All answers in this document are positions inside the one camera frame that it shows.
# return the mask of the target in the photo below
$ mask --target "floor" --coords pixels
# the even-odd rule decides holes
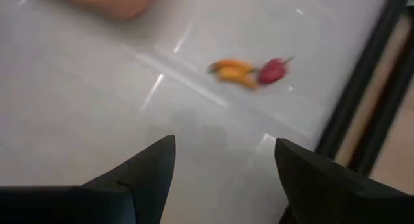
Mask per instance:
[[[120,24],[0,0],[0,185],[80,185],[174,134],[163,223],[276,223],[274,141],[315,148],[384,1],[157,0]],[[254,93],[206,74],[289,56]]]
[[[412,27],[412,17],[404,14],[400,17],[394,31],[390,35],[336,155],[335,161],[342,166],[349,165],[353,153],[358,147],[358,143],[368,127],[369,121],[372,119],[372,114],[380,100],[381,94],[384,92],[388,78],[391,76],[398,57],[404,49]]]
[[[414,194],[414,85],[407,92],[389,130],[371,178],[408,194]]]

